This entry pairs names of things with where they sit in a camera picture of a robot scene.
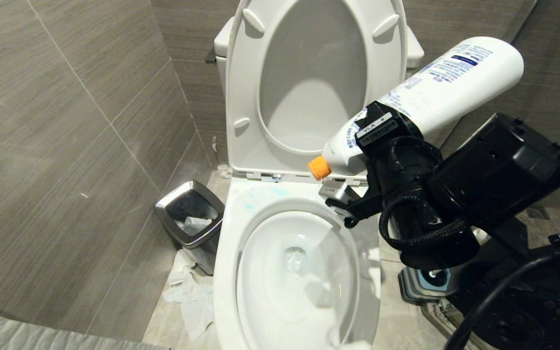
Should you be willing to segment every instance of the orange bottle cap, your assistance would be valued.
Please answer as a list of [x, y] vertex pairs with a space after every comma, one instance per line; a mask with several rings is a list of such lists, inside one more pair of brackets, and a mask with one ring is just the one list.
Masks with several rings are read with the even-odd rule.
[[313, 176], [317, 180], [323, 179], [332, 173], [330, 167], [327, 165], [327, 162], [321, 156], [310, 161], [308, 163], [308, 168], [311, 169], [311, 173], [313, 173]]

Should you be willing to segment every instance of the toilet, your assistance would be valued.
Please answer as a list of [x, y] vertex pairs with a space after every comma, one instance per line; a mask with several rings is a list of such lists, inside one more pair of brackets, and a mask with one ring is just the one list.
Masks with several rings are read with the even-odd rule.
[[[401, 0], [242, 0], [216, 38], [234, 171], [213, 286], [224, 350], [371, 348], [376, 219], [345, 228], [306, 164], [418, 65], [408, 45]], [[364, 173], [328, 178], [367, 189]]]

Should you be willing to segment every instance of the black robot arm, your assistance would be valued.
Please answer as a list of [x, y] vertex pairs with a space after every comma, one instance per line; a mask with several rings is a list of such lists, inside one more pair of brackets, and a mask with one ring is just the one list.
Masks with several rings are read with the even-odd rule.
[[[529, 250], [515, 219], [560, 187], [560, 145], [496, 113], [442, 160], [403, 115], [368, 108], [356, 142], [367, 156], [369, 189], [360, 197], [325, 182], [320, 193], [333, 193], [326, 204], [349, 228], [381, 213], [380, 234], [411, 268], [461, 265], [446, 298], [466, 319], [447, 349], [463, 348], [470, 330], [503, 350], [560, 349], [560, 236]], [[471, 227], [491, 239], [480, 246]]]

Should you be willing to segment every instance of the stainless steel trash can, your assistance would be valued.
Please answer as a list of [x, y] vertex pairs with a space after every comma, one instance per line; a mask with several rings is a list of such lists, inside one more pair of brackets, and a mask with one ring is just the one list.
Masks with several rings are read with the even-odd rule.
[[185, 182], [155, 204], [168, 234], [207, 275], [213, 275], [224, 203], [198, 181]]

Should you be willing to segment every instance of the white plastic bottle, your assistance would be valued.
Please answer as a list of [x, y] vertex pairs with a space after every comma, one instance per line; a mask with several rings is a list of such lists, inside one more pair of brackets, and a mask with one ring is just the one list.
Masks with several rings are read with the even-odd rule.
[[[524, 60], [515, 47], [493, 37], [468, 38], [418, 73], [382, 96], [378, 102], [408, 117], [427, 135], [520, 81]], [[331, 172], [357, 175], [365, 169], [362, 151], [355, 144], [355, 120], [349, 120], [324, 146], [322, 155], [308, 166], [316, 179]]]

